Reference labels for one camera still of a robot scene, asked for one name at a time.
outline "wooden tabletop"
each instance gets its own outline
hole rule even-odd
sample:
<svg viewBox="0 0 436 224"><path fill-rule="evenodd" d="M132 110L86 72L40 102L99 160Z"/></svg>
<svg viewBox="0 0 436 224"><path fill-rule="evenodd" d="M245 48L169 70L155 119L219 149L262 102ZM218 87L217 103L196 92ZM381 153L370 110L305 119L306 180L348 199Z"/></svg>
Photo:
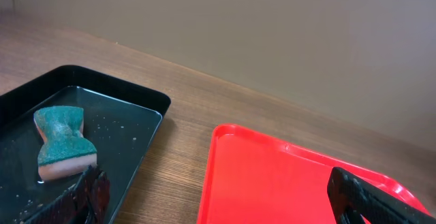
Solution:
<svg viewBox="0 0 436 224"><path fill-rule="evenodd" d="M65 64L156 89L172 99L116 223L195 223L211 133L222 123L387 174L436 214L436 152L87 33L0 15L0 94Z"/></svg>

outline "green scouring pad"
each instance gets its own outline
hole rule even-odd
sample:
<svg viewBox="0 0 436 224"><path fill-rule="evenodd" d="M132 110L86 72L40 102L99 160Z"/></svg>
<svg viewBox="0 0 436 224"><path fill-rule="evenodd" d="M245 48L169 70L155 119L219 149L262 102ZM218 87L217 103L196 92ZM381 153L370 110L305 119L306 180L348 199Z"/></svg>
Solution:
<svg viewBox="0 0 436 224"><path fill-rule="evenodd" d="M83 172L97 165L97 149L83 138L83 108L53 106L33 115L44 140L38 155L42 180L53 180Z"/></svg>

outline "red tray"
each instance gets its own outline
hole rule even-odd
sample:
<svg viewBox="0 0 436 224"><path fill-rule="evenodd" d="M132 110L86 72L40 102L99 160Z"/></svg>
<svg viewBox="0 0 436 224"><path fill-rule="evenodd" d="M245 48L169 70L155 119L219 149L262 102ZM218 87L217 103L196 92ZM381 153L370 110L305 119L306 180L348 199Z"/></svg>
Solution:
<svg viewBox="0 0 436 224"><path fill-rule="evenodd" d="M220 125L213 132L197 224L335 223L327 196L334 166L429 213L383 174L238 125Z"/></svg>

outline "wood grain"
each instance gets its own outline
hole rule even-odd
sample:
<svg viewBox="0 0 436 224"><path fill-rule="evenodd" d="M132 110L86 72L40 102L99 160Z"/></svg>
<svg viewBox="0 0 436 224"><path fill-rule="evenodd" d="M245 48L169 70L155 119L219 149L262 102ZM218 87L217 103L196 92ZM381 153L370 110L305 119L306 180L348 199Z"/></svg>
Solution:
<svg viewBox="0 0 436 224"><path fill-rule="evenodd" d="M222 123L243 125L387 174L436 214L434 151L86 33L0 15L0 93L65 64L147 86L172 99L116 223L195 223L211 133Z"/></svg>

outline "tray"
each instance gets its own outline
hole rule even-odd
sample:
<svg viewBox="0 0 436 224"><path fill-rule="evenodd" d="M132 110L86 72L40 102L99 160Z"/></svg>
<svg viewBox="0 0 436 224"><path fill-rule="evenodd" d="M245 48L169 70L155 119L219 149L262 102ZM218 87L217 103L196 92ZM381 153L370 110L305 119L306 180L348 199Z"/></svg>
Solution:
<svg viewBox="0 0 436 224"><path fill-rule="evenodd" d="M43 144L33 113L43 107L84 108L84 137L111 183L104 223L113 223L170 106L160 92L73 65L58 67L0 96L0 223L19 223L77 182L79 175L42 182Z"/></svg>
<svg viewBox="0 0 436 224"><path fill-rule="evenodd" d="M238 125L220 125L212 136L197 223L334 224L327 196L333 166L428 214L387 176Z"/></svg>

